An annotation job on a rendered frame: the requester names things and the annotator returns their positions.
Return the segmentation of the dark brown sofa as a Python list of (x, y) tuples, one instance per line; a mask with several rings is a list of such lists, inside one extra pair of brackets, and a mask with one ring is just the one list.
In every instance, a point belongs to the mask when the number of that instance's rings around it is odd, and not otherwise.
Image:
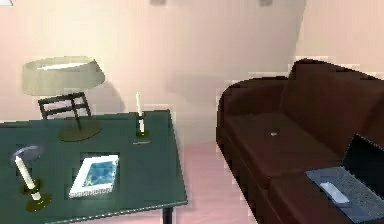
[(216, 142), (258, 224), (352, 224), (305, 172), (339, 165), (355, 133), (384, 148), (384, 80), (314, 59), (229, 86), (217, 109)]

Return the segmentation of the grey laptop with black screen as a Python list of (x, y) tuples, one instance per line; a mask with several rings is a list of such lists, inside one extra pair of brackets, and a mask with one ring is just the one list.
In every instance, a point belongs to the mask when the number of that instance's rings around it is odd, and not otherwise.
[(305, 175), (352, 224), (384, 221), (384, 149), (354, 134), (340, 166)]

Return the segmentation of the white candle in dark holder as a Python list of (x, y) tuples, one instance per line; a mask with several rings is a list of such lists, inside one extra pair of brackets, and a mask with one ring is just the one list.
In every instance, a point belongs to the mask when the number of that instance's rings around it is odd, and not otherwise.
[(41, 180), (32, 178), (21, 157), (16, 156), (14, 162), (24, 180), (21, 193), (31, 196), (31, 199), (27, 202), (26, 210), (37, 212), (47, 207), (52, 201), (52, 195), (40, 192)]
[(136, 135), (138, 137), (148, 137), (149, 134), (146, 131), (145, 123), (144, 123), (144, 113), (141, 108), (141, 102), (140, 102), (140, 93), (136, 93), (136, 107), (137, 107), (137, 124), (138, 124), (138, 131)]

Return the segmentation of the dark green table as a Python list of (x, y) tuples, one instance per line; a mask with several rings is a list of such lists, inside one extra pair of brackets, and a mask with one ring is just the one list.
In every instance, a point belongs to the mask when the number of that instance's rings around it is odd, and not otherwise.
[[(133, 113), (98, 115), (102, 130), (81, 142), (62, 142), (60, 131), (71, 119), (32, 120), (0, 125), (0, 224), (70, 224), (187, 203), (170, 112), (145, 114), (147, 138), (136, 136)], [(136, 141), (150, 144), (133, 145)], [(10, 156), (18, 145), (40, 145), (44, 153), (27, 164), (42, 181), (52, 202), (37, 212), (26, 210), (30, 195), (21, 193), (23, 178)], [(68, 195), (82, 160), (117, 154), (118, 172), (111, 193), (71, 199)]]

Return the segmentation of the white book with blue cover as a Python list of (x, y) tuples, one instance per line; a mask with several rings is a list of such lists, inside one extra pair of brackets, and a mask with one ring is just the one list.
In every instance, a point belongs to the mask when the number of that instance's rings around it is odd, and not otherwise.
[(111, 193), (118, 165), (118, 155), (85, 158), (69, 190), (69, 197), (79, 198)]

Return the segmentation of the table lamp with olive shade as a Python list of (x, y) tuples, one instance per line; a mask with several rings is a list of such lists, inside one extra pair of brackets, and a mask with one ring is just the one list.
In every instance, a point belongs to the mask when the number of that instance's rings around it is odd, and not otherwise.
[[(40, 99), (84, 92), (105, 82), (105, 74), (97, 61), (88, 56), (51, 57), (25, 63), (22, 66), (22, 90)], [(83, 141), (101, 131), (99, 122), (87, 116), (84, 109), (72, 119), (75, 126), (63, 128), (58, 138), (63, 142)]]

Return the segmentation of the black slatted chair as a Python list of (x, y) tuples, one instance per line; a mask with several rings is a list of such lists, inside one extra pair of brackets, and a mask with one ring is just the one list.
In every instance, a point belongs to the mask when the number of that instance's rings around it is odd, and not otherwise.
[(39, 99), (38, 105), (43, 119), (64, 112), (73, 112), (78, 116), (80, 109), (84, 109), (86, 115), (91, 116), (90, 106), (84, 92)]

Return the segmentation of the clear glass plate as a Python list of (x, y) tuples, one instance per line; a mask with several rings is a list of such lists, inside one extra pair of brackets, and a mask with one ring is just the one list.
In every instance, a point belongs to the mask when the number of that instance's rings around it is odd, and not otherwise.
[(40, 145), (18, 145), (16, 151), (10, 156), (10, 162), (14, 163), (19, 157), (23, 161), (33, 161), (44, 153), (44, 147)]

